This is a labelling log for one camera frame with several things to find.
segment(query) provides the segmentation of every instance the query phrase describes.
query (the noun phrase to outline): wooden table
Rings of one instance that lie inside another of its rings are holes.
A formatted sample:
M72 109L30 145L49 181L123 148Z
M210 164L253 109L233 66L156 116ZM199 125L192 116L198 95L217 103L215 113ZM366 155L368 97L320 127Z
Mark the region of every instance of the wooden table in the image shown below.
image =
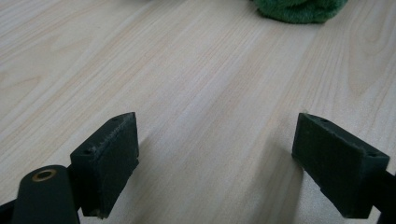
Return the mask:
M350 0L322 25L247 0L2 0L0 203L135 111L140 164L110 218L82 223L373 223L343 219L290 152L306 111L395 173L395 52L394 0Z

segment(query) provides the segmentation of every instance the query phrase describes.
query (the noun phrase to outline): black plastic part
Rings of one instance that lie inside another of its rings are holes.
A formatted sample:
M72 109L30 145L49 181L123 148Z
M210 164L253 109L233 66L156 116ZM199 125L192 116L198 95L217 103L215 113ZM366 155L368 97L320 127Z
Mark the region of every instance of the black plastic part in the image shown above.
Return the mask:
M396 223L396 177L394 175L384 173L375 191L374 206L382 212L378 220L379 224Z
M79 223L65 167L42 167L22 179L12 223Z
M108 217L138 164L136 118L119 115L106 122L71 155L79 203L86 217Z
M0 223L8 224L11 223L12 214L14 213L15 200L2 204L0 206Z
M300 114L292 156L343 217L367 218L389 156L332 122Z

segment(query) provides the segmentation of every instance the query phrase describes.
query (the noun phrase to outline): green sponge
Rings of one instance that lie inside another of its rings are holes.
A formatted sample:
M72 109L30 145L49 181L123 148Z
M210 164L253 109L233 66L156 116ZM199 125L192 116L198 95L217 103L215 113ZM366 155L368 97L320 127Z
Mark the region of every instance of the green sponge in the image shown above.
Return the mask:
M347 0L253 0L264 17L288 23L323 23Z

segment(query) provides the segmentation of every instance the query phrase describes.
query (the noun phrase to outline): light wood surface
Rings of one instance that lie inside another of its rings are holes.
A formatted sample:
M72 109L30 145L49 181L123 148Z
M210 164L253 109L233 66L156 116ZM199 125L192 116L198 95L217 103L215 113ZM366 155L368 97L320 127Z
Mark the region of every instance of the light wood surface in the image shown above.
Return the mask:
M140 164L110 218L82 223L373 223L343 219L290 152L306 111L395 173L395 52L394 0L350 0L323 25L248 0L2 0L0 203L135 111Z

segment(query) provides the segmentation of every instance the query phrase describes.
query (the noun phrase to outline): black plastic block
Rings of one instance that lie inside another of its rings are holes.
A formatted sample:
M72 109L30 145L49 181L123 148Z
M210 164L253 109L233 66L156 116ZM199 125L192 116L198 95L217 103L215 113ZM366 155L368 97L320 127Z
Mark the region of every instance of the black plastic block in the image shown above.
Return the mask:
M84 216L108 217L138 156L134 113L110 119L70 155Z
M343 217L367 218L389 156L334 123L300 114L292 156Z

